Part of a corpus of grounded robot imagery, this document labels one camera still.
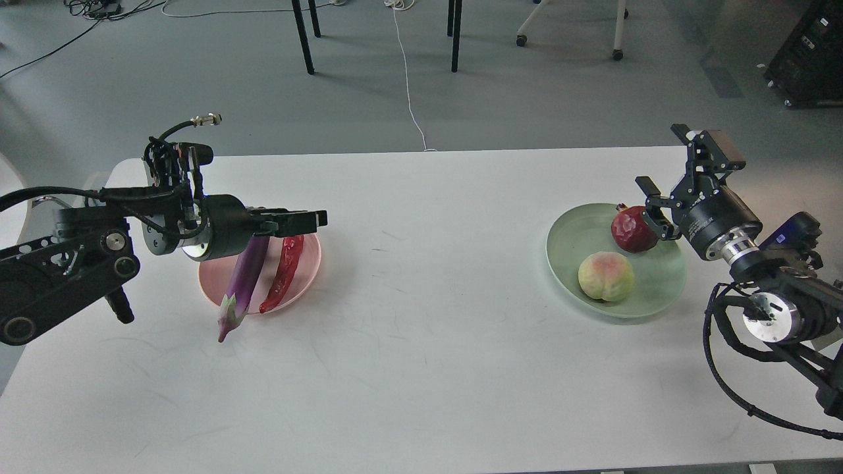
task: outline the black equipment box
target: black equipment box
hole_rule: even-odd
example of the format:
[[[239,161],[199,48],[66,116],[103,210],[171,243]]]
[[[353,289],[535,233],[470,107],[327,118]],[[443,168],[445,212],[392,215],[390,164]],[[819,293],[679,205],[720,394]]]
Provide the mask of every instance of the black equipment box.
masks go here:
[[[814,0],[764,77],[788,107],[843,105],[843,0]]]

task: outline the peach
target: peach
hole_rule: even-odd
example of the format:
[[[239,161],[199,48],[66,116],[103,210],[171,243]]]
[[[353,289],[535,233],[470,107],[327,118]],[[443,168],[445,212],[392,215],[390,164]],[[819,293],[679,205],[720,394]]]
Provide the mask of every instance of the peach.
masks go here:
[[[617,252],[597,252],[586,257],[577,278],[589,298],[610,302],[621,301],[635,287],[632,264]]]

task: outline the white chair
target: white chair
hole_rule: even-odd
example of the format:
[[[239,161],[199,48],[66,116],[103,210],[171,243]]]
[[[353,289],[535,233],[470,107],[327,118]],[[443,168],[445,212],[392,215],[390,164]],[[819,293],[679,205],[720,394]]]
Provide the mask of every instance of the white chair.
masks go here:
[[[527,45],[527,28],[531,23],[533,23],[533,19],[541,13],[545,7],[550,4],[551,0],[541,0],[541,3],[536,5],[533,9],[533,13],[531,13],[527,20],[524,21],[524,24],[521,25],[521,28],[518,29],[518,33],[515,36],[515,44],[518,46],[526,46]],[[612,49],[612,59],[615,61],[620,61],[624,57],[624,52],[620,48],[620,41],[624,35],[624,19],[629,16],[629,12],[626,10],[626,0],[618,0],[618,17],[615,23],[615,46]]]

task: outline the power cord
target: power cord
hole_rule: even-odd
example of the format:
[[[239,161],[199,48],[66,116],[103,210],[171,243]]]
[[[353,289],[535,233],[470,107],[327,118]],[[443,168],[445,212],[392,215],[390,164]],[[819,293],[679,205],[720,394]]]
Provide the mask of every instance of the power cord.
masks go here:
[[[133,8],[129,11],[126,11],[126,12],[106,13],[104,10],[108,5],[110,5],[110,3],[105,3],[103,1],[96,1],[96,0],[62,0],[62,2],[64,4],[64,6],[67,7],[67,10],[70,12],[70,14],[72,16],[82,16],[83,18],[94,20],[94,24],[92,24],[87,30],[83,31],[82,33],[77,35],[72,40],[68,41],[67,43],[65,43],[65,44],[63,44],[59,47],[57,47],[53,51],[50,51],[50,52],[46,53],[44,56],[37,57],[36,59],[33,59],[30,62],[27,62],[25,64],[21,64],[20,66],[14,67],[12,69],[9,69],[8,71],[6,71],[3,74],[0,74],[0,79],[5,78],[9,74],[11,74],[11,73],[13,73],[13,72],[15,72],[19,69],[23,69],[24,67],[27,67],[30,64],[34,64],[34,63],[36,63],[36,62],[38,62],[42,59],[45,59],[47,57],[50,57],[50,56],[56,54],[57,52],[61,51],[62,49],[64,49],[65,47],[67,47],[68,45],[73,43],[75,40],[78,40],[79,38],[85,36],[88,32],[90,32],[90,30],[93,30],[98,24],[102,23],[103,21],[118,21],[118,20],[121,20],[121,19],[126,19],[126,18],[132,16],[133,14],[145,12],[145,11],[150,10],[152,8],[156,8],[158,6],[163,6],[167,3],[166,1],[154,3],[152,0],[146,0],[144,2],[140,2],[135,8]]]
[[[156,7],[166,4],[163,2],[154,2],[154,0],[144,0],[140,2],[135,8],[129,11],[122,12],[119,9],[111,11],[109,6],[115,3],[113,0],[62,0],[64,6],[70,11],[72,16],[81,16],[86,19],[118,21],[126,19],[135,13],[145,12]]]
[[[161,13],[170,18],[199,18],[204,16],[210,15],[218,15],[221,13],[275,13],[275,12],[292,12],[291,8],[272,8],[266,10],[218,10],[212,12],[205,12],[205,13],[194,13],[194,14],[187,14],[187,15],[178,15],[167,13],[167,7],[173,2],[173,0],[166,0],[163,2],[163,7],[161,7]],[[316,5],[316,8],[327,7],[329,5],[340,6],[344,4],[346,0],[329,0],[328,3],[322,3],[321,5]]]
[[[53,51],[50,51],[50,52],[46,53],[44,56],[39,57],[39,58],[36,58],[36,59],[33,59],[33,60],[32,60],[32,61],[30,61],[30,62],[27,62],[27,63],[25,63],[25,64],[21,64],[20,66],[14,67],[14,68],[12,68],[12,69],[9,69],[8,71],[6,71],[6,72],[5,72],[5,73],[3,73],[3,74],[0,74],[0,79],[5,78],[6,76],[8,76],[8,75],[9,75],[9,74],[11,74],[11,73],[14,73],[14,72],[15,72],[15,71],[17,71],[18,69],[23,69],[24,67],[27,67],[27,66],[29,66],[30,64],[34,64],[34,63],[36,63],[36,62],[38,62],[38,61],[40,61],[40,60],[42,60],[42,59],[44,59],[44,58],[46,58],[46,57],[50,57],[50,56],[52,56],[53,54],[56,54],[57,52],[61,51],[61,50],[62,50],[65,46],[67,46],[67,45],[69,45],[69,44],[73,43],[75,40],[78,40],[79,38],[81,38],[81,37],[85,36],[85,34],[87,34],[90,30],[93,30],[93,29],[96,27],[96,25],[98,25],[98,24],[100,24],[100,23],[102,23],[102,20],[98,20],[96,23],[92,24],[92,25],[90,26],[90,28],[88,28],[87,30],[85,30],[85,31],[83,31],[82,33],[80,33],[77,37],[75,37],[75,38],[73,38],[72,40],[68,41],[67,43],[65,43],[65,44],[63,44],[63,45],[61,45],[61,46],[57,47],[57,48],[56,48],[56,49],[54,49]]]
[[[413,119],[413,123],[416,124],[416,128],[421,134],[421,143],[424,145],[424,151],[435,152],[438,150],[427,147],[427,138],[424,135],[424,131],[419,126],[419,122],[416,120],[416,114],[413,113],[413,104],[410,100],[410,70],[407,67],[407,53],[404,51],[404,43],[401,42],[401,30],[398,27],[398,14],[396,13],[409,10],[414,4],[416,4],[416,0],[411,0],[409,5],[405,5],[404,0],[384,0],[384,5],[392,8],[392,18],[395,21],[395,33],[398,36],[398,46],[401,47],[401,55],[404,57],[404,81],[407,86],[407,109],[410,110],[410,118]]]
[[[405,5],[404,0],[384,0],[384,5],[392,8],[392,11],[394,12],[405,12],[410,8],[413,8],[413,5],[415,4],[416,0],[410,0],[409,5]]]

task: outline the light green plate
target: light green plate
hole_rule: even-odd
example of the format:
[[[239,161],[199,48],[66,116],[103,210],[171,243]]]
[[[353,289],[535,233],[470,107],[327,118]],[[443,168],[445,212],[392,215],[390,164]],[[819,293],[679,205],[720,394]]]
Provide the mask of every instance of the light green plate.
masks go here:
[[[640,318],[668,308],[685,288],[685,259],[674,241],[659,241],[642,253],[623,251],[612,238],[614,204],[594,203],[562,214],[547,235],[547,261],[568,292],[604,315]],[[623,301],[609,303],[591,299],[580,289],[577,270],[595,252],[611,251],[626,256],[635,272],[636,285]]]

